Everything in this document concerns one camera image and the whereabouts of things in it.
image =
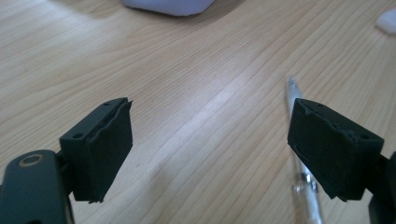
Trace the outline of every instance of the pen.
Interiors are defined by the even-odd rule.
[[[302,98],[303,94],[297,86],[296,80],[292,77],[289,79],[287,85],[287,100],[288,100],[288,108],[289,108],[289,116],[291,118],[291,114],[293,111],[294,100],[296,98]],[[303,209],[302,215],[304,223],[316,223],[322,224],[322,218],[320,213],[320,206],[318,203],[318,186],[317,182],[312,175],[312,173],[308,170],[308,168],[295,156],[297,161],[297,166],[299,168],[298,176],[299,181],[293,187],[295,192],[297,193],[300,208]]]

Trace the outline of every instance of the table surface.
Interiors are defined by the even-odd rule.
[[[102,102],[126,96],[134,147],[77,223],[299,223],[285,87],[396,149],[392,0],[217,0],[187,18],[118,0],[0,2],[0,177]],[[325,223],[369,223],[369,192],[319,194]]]

